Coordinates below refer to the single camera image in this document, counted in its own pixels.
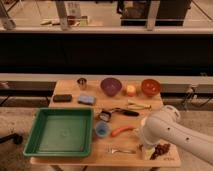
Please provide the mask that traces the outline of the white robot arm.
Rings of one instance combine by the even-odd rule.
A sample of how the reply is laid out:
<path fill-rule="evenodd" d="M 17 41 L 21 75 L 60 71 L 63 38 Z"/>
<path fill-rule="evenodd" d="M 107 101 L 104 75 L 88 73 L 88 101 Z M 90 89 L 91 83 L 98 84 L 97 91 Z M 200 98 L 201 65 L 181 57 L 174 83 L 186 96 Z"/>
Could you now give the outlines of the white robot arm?
<path fill-rule="evenodd" d="M 180 120 L 180 112 L 171 105 L 151 112 L 138 127 L 140 142 L 151 149 L 165 140 L 213 165 L 213 137 L 180 125 Z"/>

